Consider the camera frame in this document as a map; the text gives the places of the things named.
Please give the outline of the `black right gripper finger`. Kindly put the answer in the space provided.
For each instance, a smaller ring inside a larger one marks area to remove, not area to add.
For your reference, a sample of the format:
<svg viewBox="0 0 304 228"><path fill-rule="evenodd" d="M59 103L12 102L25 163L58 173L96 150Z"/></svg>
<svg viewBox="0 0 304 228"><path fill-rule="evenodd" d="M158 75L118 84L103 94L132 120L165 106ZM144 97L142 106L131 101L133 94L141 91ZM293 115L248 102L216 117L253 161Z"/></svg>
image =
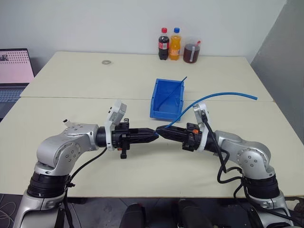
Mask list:
<svg viewBox="0 0 304 228"><path fill-rule="evenodd" d="M176 126L173 126L173 125L171 125L171 126L163 125L163 126L157 127L156 132L159 135L165 135L165 134L182 135L182 134L186 133L186 129L176 127Z"/></svg>
<svg viewBox="0 0 304 228"><path fill-rule="evenodd" d="M167 140L172 140L177 142L184 142L187 139L187 135L184 133L158 132L158 134Z"/></svg>

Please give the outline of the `open laptop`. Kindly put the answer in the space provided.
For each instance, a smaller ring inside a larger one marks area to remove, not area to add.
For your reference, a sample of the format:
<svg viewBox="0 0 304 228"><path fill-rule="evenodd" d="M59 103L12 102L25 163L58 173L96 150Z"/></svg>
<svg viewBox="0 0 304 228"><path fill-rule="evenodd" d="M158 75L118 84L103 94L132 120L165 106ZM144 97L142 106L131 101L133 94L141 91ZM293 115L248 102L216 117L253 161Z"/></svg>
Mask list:
<svg viewBox="0 0 304 228"><path fill-rule="evenodd" d="M27 48L0 48L0 122L34 77Z"/></svg>

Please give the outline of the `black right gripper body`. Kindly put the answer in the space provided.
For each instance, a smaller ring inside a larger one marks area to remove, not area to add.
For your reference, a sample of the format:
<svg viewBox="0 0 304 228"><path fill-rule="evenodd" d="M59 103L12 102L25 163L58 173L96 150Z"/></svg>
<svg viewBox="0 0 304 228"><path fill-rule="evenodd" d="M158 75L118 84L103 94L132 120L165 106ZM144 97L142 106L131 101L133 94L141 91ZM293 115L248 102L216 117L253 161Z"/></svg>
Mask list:
<svg viewBox="0 0 304 228"><path fill-rule="evenodd" d="M202 131L200 131L199 126L197 124L187 123L185 133L186 138L182 142L182 149L190 152L197 150L202 138Z"/></svg>

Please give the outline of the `orange soda bottle blue cap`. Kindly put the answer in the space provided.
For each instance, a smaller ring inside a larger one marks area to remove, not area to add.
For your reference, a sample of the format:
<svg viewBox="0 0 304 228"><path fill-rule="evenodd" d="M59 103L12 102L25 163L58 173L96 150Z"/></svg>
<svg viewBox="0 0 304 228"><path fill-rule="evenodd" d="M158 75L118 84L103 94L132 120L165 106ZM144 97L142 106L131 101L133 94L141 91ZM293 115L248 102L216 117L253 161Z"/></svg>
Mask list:
<svg viewBox="0 0 304 228"><path fill-rule="evenodd" d="M180 56L181 48L181 36L180 28L175 27L173 35L171 36L170 48L169 48L169 58L170 60L178 60Z"/></svg>

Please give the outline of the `clear jar dark liquid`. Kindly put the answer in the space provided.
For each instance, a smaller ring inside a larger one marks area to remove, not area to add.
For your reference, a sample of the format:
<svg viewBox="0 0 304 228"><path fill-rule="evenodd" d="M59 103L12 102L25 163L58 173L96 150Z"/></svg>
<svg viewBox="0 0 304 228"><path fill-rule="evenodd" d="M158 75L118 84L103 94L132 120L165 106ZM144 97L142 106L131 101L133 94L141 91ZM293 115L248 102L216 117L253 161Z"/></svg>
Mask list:
<svg viewBox="0 0 304 228"><path fill-rule="evenodd" d="M189 64L194 64L198 60L200 53L201 39L187 38L184 45L183 61Z"/></svg>

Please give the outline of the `blue plastic bin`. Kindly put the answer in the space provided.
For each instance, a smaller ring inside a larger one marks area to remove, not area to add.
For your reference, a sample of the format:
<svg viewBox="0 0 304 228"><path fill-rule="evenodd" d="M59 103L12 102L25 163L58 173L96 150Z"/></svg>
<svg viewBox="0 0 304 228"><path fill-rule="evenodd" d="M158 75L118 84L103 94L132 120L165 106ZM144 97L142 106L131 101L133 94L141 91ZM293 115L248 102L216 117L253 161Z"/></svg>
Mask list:
<svg viewBox="0 0 304 228"><path fill-rule="evenodd" d="M174 120L182 112L184 81L157 78L151 98L150 117Z"/></svg>

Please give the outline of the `dark rounded shape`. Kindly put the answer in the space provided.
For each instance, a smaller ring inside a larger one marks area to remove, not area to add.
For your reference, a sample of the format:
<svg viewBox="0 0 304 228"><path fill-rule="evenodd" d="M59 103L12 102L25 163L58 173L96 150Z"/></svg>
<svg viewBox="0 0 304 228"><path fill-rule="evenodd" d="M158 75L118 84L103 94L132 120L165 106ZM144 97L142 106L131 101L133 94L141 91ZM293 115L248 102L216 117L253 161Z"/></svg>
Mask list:
<svg viewBox="0 0 304 228"><path fill-rule="evenodd" d="M189 199L174 201L171 211L176 228L213 228L199 206Z"/></svg>
<svg viewBox="0 0 304 228"><path fill-rule="evenodd" d="M145 227L146 227L145 208L139 203L134 203L129 205L123 214L119 228L145 228Z"/></svg>

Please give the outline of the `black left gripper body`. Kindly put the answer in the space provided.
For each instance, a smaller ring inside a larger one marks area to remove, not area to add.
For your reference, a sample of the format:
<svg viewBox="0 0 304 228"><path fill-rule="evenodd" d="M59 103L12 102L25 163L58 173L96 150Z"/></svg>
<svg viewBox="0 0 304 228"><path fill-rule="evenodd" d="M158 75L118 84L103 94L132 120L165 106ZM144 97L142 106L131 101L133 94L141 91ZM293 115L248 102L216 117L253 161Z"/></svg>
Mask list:
<svg viewBox="0 0 304 228"><path fill-rule="evenodd" d="M124 118L123 122L119 123L112 132L112 146L121 151L120 158L127 158L127 150L130 149L130 144L134 143L135 135L138 129L129 128L129 119Z"/></svg>

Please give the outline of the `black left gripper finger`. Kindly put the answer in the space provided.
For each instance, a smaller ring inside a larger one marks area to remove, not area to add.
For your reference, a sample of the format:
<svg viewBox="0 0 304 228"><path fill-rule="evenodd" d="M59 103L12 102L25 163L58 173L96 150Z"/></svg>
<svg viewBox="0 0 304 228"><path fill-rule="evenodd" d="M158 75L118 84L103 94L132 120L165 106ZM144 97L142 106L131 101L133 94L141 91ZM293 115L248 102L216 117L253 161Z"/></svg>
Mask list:
<svg viewBox="0 0 304 228"><path fill-rule="evenodd" d="M143 136L137 139L136 143L150 143L158 139L157 135Z"/></svg>
<svg viewBox="0 0 304 228"><path fill-rule="evenodd" d="M157 132L150 128L138 128L138 134L142 136L157 136Z"/></svg>

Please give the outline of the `cola bottle red cap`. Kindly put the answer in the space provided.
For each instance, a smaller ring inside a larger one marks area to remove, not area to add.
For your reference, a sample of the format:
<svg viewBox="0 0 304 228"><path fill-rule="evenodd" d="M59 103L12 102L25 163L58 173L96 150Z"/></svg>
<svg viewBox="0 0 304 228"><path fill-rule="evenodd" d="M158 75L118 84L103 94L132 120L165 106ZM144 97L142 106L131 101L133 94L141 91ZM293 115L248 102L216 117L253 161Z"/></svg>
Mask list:
<svg viewBox="0 0 304 228"><path fill-rule="evenodd" d="M167 60L169 57L170 39L167 35L167 28L161 29L161 35L158 38L158 56L160 60Z"/></svg>

